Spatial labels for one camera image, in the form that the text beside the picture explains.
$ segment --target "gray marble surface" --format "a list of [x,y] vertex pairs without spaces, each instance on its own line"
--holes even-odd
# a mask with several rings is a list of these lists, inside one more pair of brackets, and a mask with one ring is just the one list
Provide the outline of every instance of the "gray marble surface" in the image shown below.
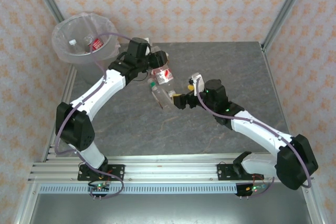
[[[270,126],[288,132],[259,43],[157,45],[170,56],[176,93],[188,92],[188,77],[195,72],[201,73],[205,81],[221,79],[230,100]],[[89,88],[77,76],[71,100]],[[163,113],[146,81],[131,82],[114,95],[97,113],[93,127],[95,143],[105,156],[265,151],[249,138],[219,125],[202,108]]]

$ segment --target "clear plastic bag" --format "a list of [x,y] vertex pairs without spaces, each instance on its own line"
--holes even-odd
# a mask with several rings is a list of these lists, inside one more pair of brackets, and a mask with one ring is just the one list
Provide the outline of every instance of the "clear plastic bag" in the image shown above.
[[102,45],[93,52],[93,55],[90,54],[87,37],[94,38],[106,32],[117,33],[111,21],[94,13],[81,13],[56,25],[51,39],[53,49],[60,60],[74,64],[85,81],[94,84],[102,76],[94,60],[107,69],[119,53],[117,36],[101,36]]

